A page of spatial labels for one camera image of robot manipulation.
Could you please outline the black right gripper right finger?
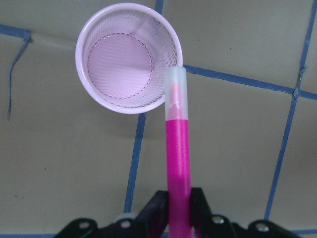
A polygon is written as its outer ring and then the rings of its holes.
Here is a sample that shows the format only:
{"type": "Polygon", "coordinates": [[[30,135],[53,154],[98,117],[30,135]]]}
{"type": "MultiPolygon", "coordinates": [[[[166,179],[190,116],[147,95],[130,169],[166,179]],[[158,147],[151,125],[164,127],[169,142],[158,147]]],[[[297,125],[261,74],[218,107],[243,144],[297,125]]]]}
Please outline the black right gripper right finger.
{"type": "Polygon", "coordinates": [[[194,233],[197,238],[211,237],[211,209],[204,195],[204,192],[199,187],[191,189],[191,225],[194,228],[194,233]]]}

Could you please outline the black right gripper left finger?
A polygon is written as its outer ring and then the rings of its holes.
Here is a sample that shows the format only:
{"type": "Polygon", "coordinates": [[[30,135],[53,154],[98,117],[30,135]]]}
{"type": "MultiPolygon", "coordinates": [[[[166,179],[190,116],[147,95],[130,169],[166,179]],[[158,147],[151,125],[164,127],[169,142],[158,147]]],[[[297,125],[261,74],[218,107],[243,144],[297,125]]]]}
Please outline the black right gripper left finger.
{"type": "Polygon", "coordinates": [[[168,192],[158,190],[135,218],[138,238],[160,238],[168,224],[168,192]]]}

